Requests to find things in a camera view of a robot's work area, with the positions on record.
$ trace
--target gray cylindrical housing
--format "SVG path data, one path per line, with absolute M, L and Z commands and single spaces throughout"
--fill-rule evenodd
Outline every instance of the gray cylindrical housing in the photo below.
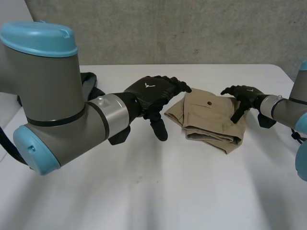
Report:
M 307 102 L 307 71 L 300 70 L 290 93 L 290 99 Z
M 26 116 L 37 121 L 64 119 L 84 108 L 78 56 L 39 57 L 4 46 L 14 81 L 11 93 L 20 95 Z
M 0 42 L 0 92 L 17 94 L 16 87 L 16 69 L 13 63 L 8 60 L 6 52 L 9 50 Z
M 106 132 L 98 112 L 89 105 L 78 120 L 54 127 L 26 124 L 57 158 L 61 166 L 105 140 Z
M 307 105 L 282 100 L 273 109 L 273 119 L 285 126 L 295 129 L 299 118 L 307 112 Z

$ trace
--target white table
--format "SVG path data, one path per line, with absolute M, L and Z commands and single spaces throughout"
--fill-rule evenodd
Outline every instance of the white table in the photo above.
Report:
M 215 94 L 240 84 L 288 97 L 293 85 L 273 65 L 82 66 L 81 71 L 96 73 L 106 93 L 121 92 L 147 75 L 176 76 Z M 136 119 L 124 144 L 102 143 L 44 177 L 7 155 L 0 164 L 0 229 L 307 228 L 307 182 L 296 174 L 299 144 L 289 128 L 260 128 L 253 110 L 242 146 L 225 155 L 186 140 L 178 125 L 164 121 L 166 142 L 158 141 L 149 121 Z M 11 138 L 24 123 L 21 109 L 5 132 Z

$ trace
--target khaki pants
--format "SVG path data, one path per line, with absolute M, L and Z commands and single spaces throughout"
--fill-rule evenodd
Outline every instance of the khaki pants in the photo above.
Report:
M 242 144 L 246 128 L 247 112 L 236 124 L 230 120 L 238 106 L 235 98 L 192 89 L 165 115 L 186 130 L 187 139 L 201 140 L 228 154 Z

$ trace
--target gray wall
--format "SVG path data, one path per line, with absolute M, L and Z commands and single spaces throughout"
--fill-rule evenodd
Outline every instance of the gray wall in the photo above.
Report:
M 271 63 L 307 59 L 306 0 L 26 0 L 34 20 L 75 30 L 81 64 Z

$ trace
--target light blue cap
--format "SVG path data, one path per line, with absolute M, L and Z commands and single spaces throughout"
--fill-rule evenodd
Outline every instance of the light blue cap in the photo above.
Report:
M 296 122 L 295 130 L 307 134 L 307 113 L 304 113 Z
M 301 71 L 307 71 L 307 61 L 303 61 L 301 66 L 299 67 Z
M 307 181 L 307 141 L 299 147 L 295 157 L 295 168 L 298 176 Z
M 14 131 L 13 140 L 25 162 L 39 175 L 46 175 L 61 167 L 50 149 L 26 126 Z
M 0 39 L 11 49 L 36 56 L 64 58 L 78 53 L 73 31 L 64 25 L 5 23 L 0 31 Z

